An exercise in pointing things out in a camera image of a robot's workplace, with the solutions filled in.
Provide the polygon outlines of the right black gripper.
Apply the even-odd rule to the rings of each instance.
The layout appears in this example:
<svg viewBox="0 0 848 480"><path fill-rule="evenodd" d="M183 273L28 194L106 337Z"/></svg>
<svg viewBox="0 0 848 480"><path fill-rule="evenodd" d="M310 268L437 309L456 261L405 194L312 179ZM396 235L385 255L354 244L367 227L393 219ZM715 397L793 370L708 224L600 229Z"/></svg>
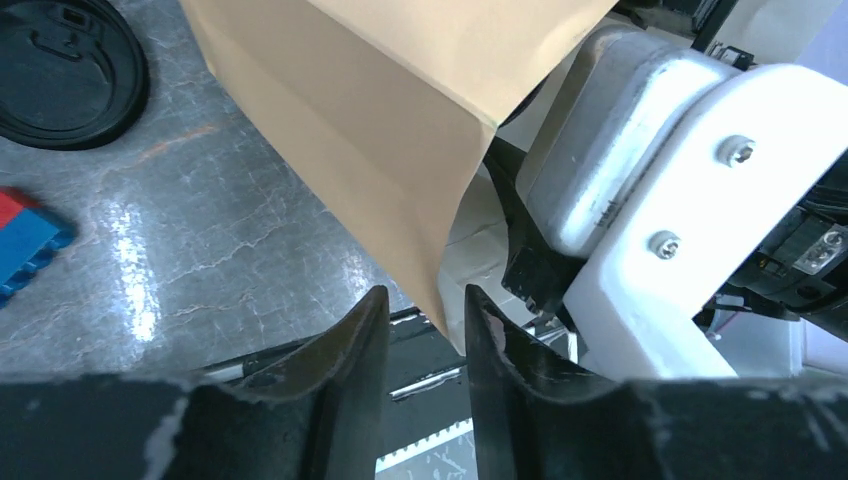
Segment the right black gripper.
<svg viewBox="0 0 848 480"><path fill-rule="evenodd" d="M502 140L484 163L506 218L503 287L545 317L562 298L675 124L750 68L621 24L580 47L528 151ZM740 310L806 318L847 335L847 160L834 165L718 288Z"/></svg>

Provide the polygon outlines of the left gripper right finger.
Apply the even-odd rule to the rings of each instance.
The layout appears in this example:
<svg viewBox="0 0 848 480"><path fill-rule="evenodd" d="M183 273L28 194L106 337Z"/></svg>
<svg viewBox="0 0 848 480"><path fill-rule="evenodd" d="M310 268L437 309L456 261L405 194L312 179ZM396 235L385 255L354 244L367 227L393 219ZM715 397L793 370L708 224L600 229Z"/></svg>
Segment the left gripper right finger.
<svg viewBox="0 0 848 480"><path fill-rule="evenodd" d="M844 379L612 381L465 290L482 479L843 479Z"/></svg>

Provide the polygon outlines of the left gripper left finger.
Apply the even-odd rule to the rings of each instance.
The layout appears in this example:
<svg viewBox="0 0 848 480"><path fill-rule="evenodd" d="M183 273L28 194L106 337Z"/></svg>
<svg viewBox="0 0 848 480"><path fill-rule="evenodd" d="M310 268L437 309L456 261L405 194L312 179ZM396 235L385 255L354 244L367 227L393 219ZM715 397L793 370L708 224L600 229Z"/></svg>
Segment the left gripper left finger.
<svg viewBox="0 0 848 480"><path fill-rule="evenodd" d="M236 385L192 375L1 380L5 479L371 479L389 334L378 286Z"/></svg>

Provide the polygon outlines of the brown paper bag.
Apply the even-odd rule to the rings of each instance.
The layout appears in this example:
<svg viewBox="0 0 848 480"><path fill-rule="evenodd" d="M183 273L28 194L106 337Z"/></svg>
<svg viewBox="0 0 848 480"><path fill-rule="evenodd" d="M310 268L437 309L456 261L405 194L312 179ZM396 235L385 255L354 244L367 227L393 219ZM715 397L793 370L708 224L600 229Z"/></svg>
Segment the brown paper bag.
<svg viewBox="0 0 848 480"><path fill-rule="evenodd" d="M458 351L438 274L497 129L609 1L185 1L209 71Z"/></svg>

